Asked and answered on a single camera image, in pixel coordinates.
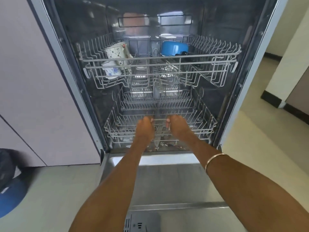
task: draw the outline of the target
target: dishwasher frame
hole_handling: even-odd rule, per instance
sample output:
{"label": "dishwasher frame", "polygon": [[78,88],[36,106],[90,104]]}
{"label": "dishwasher frame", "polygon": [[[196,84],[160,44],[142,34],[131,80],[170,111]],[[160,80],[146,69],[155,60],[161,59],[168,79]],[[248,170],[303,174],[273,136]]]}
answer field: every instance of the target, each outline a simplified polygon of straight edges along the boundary
{"label": "dishwasher frame", "polygon": [[[54,26],[51,18],[48,15],[47,8],[43,0],[27,0],[29,6],[37,20],[37,23],[44,35],[44,38],[49,46],[51,53],[59,67],[59,70],[67,84],[67,87],[75,101],[77,108],[83,118],[83,121],[93,139],[98,154],[101,155],[101,160],[108,149],[106,137],[104,136],[99,122],[97,120],[94,108],[91,104],[90,97],[86,91],[85,85],[75,80],[74,75],[81,76],[78,69],[77,62],[72,54],[66,49],[68,47],[68,39],[66,35],[57,36],[55,28],[63,28],[61,25]],[[275,7],[271,9],[270,13],[263,10],[260,22],[253,35],[253,42],[250,44],[248,52],[243,62],[247,62],[248,67],[242,67],[239,72],[237,81],[232,90],[232,94],[228,105],[224,111],[224,118],[221,121],[220,127],[217,131],[213,145],[219,147],[223,145],[232,125],[236,119],[236,115],[241,107],[257,68],[262,60],[270,39],[274,33],[275,27],[282,15],[288,0],[277,0]]]}

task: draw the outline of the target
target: white cup with blue flowers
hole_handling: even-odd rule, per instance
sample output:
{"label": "white cup with blue flowers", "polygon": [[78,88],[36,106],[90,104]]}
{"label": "white cup with blue flowers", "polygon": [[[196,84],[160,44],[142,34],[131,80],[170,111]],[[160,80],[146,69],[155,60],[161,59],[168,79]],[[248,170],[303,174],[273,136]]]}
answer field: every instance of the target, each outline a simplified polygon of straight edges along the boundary
{"label": "white cup with blue flowers", "polygon": [[115,67],[118,66],[118,64],[115,61],[105,61],[101,65],[104,67],[103,70],[105,71],[106,78],[109,80],[117,78],[118,76],[122,75],[120,67]]}

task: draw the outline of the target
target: black baseboard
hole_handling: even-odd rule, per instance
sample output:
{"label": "black baseboard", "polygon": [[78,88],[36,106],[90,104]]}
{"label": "black baseboard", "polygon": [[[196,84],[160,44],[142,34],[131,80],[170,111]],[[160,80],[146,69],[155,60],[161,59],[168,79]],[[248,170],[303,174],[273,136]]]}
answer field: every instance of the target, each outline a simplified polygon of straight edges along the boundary
{"label": "black baseboard", "polygon": [[282,56],[279,56],[279,55],[275,55],[275,54],[271,54],[271,53],[266,53],[264,54],[264,57],[266,58],[270,58],[270,59],[273,59],[273,60],[277,60],[277,61],[281,61],[282,59]]}
{"label": "black baseboard", "polygon": [[261,95],[261,99],[265,100],[269,104],[273,105],[275,108],[278,108],[279,105],[281,104],[282,100],[275,95],[267,92],[264,90],[264,92]]}
{"label": "black baseboard", "polygon": [[291,106],[290,104],[286,104],[283,108],[288,113],[291,113],[293,116],[296,116],[300,120],[304,121],[306,124],[309,124],[309,115],[302,112],[301,110]]}

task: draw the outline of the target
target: dishwasher rack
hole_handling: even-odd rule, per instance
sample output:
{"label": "dishwasher rack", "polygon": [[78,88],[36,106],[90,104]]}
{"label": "dishwasher rack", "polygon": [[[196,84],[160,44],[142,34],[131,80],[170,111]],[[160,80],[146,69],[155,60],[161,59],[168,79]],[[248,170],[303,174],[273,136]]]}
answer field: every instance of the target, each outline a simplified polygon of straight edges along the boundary
{"label": "dishwasher rack", "polygon": [[122,87],[115,98],[104,130],[111,143],[124,147],[133,141],[137,121],[149,115],[154,118],[155,145],[177,144],[178,140],[165,126],[166,118],[170,114],[186,118],[199,139],[211,142],[211,134],[214,133],[217,121],[193,87],[190,90],[165,90],[158,99],[150,88],[126,92]]}
{"label": "dishwasher rack", "polygon": [[[149,36],[121,37],[107,34],[76,44],[79,59],[87,73],[95,80],[98,89],[118,84],[131,88],[136,84],[153,86],[153,83],[173,85],[182,83],[198,86],[204,78],[216,87],[225,84],[227,74],[234,73],[241,53],[239,44],[227,43],[199,35],[169,35],[151,39]],[[160,56],[161,43],[165,40],[184,42],[189,53],[184,56]],[[134,57],[108,59],[104,49],[118,42],[125,42]],[[129,61],[126,70],[117,78],[108,79],[102,66],[105,61]]]}

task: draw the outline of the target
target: white mug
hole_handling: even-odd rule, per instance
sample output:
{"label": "white mug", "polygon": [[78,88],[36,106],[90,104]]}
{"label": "white mug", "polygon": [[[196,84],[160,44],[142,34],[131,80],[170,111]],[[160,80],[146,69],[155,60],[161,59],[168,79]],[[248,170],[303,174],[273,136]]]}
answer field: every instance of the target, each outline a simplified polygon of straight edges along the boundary
{"label": "white mug", "polygon": [[109,80],[117,78],[117,76],[120,76],[122,74],[120,67],[114,67],[114,66],[118,66],[115,61],[105,61],[101,65],[110,66],[110,67],[103,68],[106,74],[106,78]]}
{"label": "white mug", "polygon": [[[116,59],[116,58],[131,58],[128,46],[125,42],[120,42],[114,44],[105,49],[108,58]],[[129,60],[118,60],[118,64],[121,65],[129,65]]]}

